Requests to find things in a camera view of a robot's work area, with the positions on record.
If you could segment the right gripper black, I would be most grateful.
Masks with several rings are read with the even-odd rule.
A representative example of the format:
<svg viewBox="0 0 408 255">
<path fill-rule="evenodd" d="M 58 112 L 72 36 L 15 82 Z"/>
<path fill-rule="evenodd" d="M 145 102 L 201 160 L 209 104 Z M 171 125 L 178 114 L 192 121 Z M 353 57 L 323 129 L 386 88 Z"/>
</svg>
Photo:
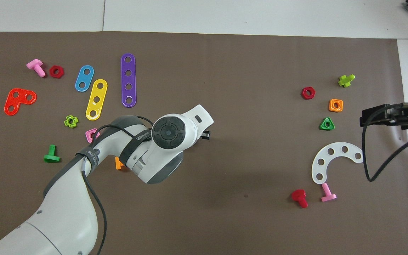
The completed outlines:
<svg viewBox="0 0 408 255">
<path fill-rule="evenodd" d="M 364 109 L 361 111 L 361 117 L 359 118 L 359 126 L 364 126 L 368 119 L 379 110 L 382 110 L 377 115 L 375 115 L 369 125 L 386 125 L 390 122 L 390 114 L 388 113 L 388 107 L 392 108 L 393 119 L 399 122 L 399 125 L 403 130 L 408 129 L 408 103 L 398 103 L 398 104 L 382 104 L 372 108 Z"/>
</svg>

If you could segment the lime green plastic bolt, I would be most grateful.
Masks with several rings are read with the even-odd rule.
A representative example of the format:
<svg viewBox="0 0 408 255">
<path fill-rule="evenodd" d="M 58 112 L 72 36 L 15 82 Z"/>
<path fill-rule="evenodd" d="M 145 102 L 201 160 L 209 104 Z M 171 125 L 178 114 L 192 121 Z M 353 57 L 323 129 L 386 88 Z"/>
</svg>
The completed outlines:
<svg viewBox="0 0 408 255">
<path fill-rule="evenodd" d="M 346 75 L 342 75 L 339 77 L 339 81 L 338 84 L 339 86 L 343 86 L 343 87 L 348 87 L 350 86 L 351 82 L 356 78 L 356 76 L 354 74 L 350 74 L 348 76 Z"/>
</svg>

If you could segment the white curved five-hole plate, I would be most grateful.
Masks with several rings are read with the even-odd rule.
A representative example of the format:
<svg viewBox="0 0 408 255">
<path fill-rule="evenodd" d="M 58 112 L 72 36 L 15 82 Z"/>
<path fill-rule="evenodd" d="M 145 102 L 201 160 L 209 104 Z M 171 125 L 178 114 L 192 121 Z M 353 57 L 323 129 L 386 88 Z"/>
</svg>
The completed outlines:
<svg viewBox="0 0 408 255">
<path fill-rule="evenodd" d="M 362 150 L 351 143 L 334 142 L 317 152 L 311 165 L 311 177 L 316 184 L 327 182 L 327 168 L 335 158 L 349 158 L 354 163 L 362 163 Z"/>
</svg>

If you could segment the green triangular plastic nut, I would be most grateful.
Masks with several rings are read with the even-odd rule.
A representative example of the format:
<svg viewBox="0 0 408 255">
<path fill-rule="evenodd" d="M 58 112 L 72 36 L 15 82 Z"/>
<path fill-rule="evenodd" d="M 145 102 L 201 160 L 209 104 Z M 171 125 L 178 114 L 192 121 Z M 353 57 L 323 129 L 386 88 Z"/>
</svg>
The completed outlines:
<svg viewBox="0 0 408 255">
<path fill-rule="evenodd" d="M 330 117 L 325 117 L 319 125 L 320 130 L 330 131 L 335 129 L 335 124 Z"/>
</svg>

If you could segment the brown table mat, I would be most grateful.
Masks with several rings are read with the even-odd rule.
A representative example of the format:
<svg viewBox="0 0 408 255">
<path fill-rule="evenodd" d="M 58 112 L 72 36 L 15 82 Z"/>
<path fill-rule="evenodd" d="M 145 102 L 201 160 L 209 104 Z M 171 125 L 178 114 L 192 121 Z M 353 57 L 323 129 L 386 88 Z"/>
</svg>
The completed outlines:
<svg viewBox="0 0 408 255">
<path fill-rule="evenodd" d="M 136 59 L 137 102 L 121 102 L 120 59 Z M 41 78 L 26 64 L 43 62 Z M 60 65 L 64 75 L 50 76 Z M 81 67 L 94 76 L 75 89 Z M 348 87 L 339 77 L 354 74 Z M 86 118 L 93 83 L 107 81 L 102 113 Z M 305 100 L 304 87 L 316 95 Z M 13 88 L 37 100 L 4 112 Z M 342 112 L 329 111 L 331 99 Z M 395 39 L 177 33 L 0 33 L 0 239 L 40 206 L 43 190 L 84 146 L 85 132 L 121 115 L 151 121 L 201 104 L 211 138 L 184 153 L 164 182 L 147 185 L 115 169 L 89 176 L 107 213 L 102 255 L 408 255 L 408 149 L 373 182 L 363 164 L 335 158 L 322 202 L 312 180 L 317 152 L 361 146 L 361 111 L 404 102 Z M 73 115 L 74 129 L 64 125 Z M 335 129 L 319 125 L 330 117 Z M 58 163 L 47 163 L 50 144 Z M 307 208 L 290 195 L 306 192 Z"/>
</svg>

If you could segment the pink plastic bolt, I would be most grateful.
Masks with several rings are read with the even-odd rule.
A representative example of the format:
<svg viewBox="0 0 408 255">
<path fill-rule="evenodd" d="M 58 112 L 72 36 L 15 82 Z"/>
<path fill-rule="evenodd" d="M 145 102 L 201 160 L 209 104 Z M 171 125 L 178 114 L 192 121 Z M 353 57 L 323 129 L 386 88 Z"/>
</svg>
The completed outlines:
<svg viewBox="0 0 408 255">
<path fill-rule="evenodd" d="M 42 65 L 43 62 L 39 59 L 33 59 L 32 61 L 26 64 L 28 69 L 36 71 L 39 77 L 43 78 L 46 76 L 46 73 L 43 70 Z"/>
<path fill-rule="evenodd" d="M 337 198 L 337 196 L 331 192 L 327 183 L 322 184 L 322 189 L 324 191 L 324 196 L 321 198 L 322 202 L 327 202 Z"/>
</svg>

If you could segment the purple four-hole plastic strip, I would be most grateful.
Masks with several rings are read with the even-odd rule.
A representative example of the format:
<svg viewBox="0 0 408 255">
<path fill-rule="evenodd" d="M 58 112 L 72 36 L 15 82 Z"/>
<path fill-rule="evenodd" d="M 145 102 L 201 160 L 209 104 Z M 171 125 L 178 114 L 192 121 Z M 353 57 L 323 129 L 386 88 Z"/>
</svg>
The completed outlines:
<svg viewBox="0 0 408 255">
<path fill-rule="evenodd" d="M 120 59 L 121 102 L 126 108 L 132 108 L 137 102 L 136 59 L 133 54 L 125 53 Z"/>
</svg>

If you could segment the red plastic bolt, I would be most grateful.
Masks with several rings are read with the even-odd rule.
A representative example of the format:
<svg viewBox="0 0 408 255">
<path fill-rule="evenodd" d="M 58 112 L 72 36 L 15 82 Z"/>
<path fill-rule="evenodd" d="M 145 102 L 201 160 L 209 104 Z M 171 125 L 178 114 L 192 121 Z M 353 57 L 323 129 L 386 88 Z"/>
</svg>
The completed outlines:
<svg viewBox="0 0 408 255">
<path fill-rule="evenodd" d="M 290 195 L 293 201 L 297 202 L 301 208 L 307 208 L 308 202 L 306 200 L 306 192 L 303 189 L 297 189 Z"/>
</svg>

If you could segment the yellow three-hole plastic strip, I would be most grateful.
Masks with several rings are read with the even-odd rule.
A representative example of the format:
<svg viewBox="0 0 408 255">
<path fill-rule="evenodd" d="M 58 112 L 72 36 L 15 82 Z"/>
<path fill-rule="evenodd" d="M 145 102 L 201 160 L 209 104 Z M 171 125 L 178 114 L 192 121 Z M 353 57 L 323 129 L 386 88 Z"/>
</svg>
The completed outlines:
<svg viewBox="0 0 408 255">
<path fill-rule="evenodd" d="M 104 79 L 97 79 L 93 83 L 85 113 L 85 116 L 88 120 L 96 121 L 100 118 L 107 89 L 108 84 Z"/>
</svg>

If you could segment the pink square plastic nut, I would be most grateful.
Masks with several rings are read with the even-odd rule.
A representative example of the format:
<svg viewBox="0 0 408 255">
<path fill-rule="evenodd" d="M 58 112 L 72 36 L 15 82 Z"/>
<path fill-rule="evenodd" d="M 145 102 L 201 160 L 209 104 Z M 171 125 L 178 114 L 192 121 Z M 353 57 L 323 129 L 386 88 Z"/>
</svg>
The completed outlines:
<svg viewBox="0 0 408 255">
<path fill-rule="evenodd" d="M 85 137 L 88 143 L 92 143 L 93 140 L 100 136 L 100 132 L 97 129 L 89 129 L 85 132 Z"/>
</svg>

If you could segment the blue two-hole plastic strip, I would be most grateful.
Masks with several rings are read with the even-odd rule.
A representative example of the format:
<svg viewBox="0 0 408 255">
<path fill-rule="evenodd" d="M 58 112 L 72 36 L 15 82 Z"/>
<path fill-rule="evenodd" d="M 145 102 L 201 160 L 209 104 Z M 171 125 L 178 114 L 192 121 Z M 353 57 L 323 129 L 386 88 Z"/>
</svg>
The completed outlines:
<svg viewBox="0 0 408 255">
<path fill-rule="evenodd" d="M 91 85 L 93 76 L 94 68 L 91 65 L 82 66 L 75 81 L 75 89 L 78 92 L 86 92 Z"/>
</svg>

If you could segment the orange-red angled three-hole plate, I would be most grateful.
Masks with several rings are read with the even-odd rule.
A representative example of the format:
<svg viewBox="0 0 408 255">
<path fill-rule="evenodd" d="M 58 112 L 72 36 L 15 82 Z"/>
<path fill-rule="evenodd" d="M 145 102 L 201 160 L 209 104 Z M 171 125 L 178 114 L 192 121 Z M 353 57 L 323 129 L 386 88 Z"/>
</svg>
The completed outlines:
<svg viewBox="0 0 408 255">
<path fill-rule="evenodd" d="M 37 100 L 37 94 L 34 91 L 13 88 L 8 93 L 5 101 L 4 112 L 6 115 L 13 116 L 18 113 L 22 104 L 31 105 Z"/>
</svg>

